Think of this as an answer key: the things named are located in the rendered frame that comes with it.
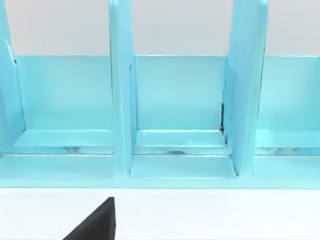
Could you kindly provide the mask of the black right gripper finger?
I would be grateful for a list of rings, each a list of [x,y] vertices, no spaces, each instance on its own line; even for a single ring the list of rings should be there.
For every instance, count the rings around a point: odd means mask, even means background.
[[[115,240],[115,198],[108,197],[63,240]]]

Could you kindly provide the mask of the light blue rack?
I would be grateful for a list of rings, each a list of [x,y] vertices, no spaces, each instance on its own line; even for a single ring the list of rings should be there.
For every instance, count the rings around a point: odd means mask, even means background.
[[[0,188],[320,190],[320,55],[266,55],[270,0],[233,0],[225,56],[14,52],[0,0]]]

